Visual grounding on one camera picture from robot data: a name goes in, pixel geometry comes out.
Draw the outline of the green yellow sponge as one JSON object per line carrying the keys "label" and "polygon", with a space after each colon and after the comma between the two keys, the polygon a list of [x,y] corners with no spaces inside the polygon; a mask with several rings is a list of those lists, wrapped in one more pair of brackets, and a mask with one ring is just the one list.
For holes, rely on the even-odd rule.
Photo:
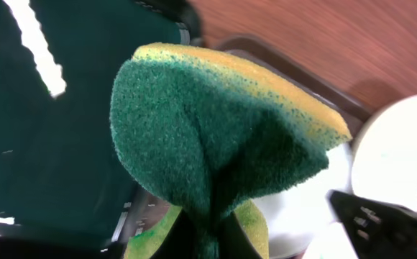
{"label": "green yellow sponge", "polygon": [[270,70],[161,42],[119,69],[109,120],[125,169],[192,222],[197,258],[220,257],[221,226],[241,203],[315,176],[352,138],[337,111]]}

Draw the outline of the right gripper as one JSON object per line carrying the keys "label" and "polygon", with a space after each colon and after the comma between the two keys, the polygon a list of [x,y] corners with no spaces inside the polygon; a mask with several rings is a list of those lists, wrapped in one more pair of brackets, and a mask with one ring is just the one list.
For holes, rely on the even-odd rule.
{"label": "right gripper", "polygon": [[417,212],[336,190],[329,201],[359,259],[417,259]]}

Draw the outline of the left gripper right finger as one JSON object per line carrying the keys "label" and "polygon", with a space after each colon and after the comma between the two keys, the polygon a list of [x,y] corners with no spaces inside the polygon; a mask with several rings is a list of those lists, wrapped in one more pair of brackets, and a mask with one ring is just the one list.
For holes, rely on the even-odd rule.
{"label": "left gripper right finger", "polygon": [[220,259],[261,259],[234,212],[219,223],[217,237]]}

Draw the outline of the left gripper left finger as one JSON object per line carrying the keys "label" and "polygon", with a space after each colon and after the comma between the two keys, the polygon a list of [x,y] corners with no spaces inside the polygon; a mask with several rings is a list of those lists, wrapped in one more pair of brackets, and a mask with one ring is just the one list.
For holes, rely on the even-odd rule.
{"label": "left gripper left finger", "polygon": [[179,213],[162,244],[151,259],[208,258],[209,225],[204,219],[192,217],[186,210]]}

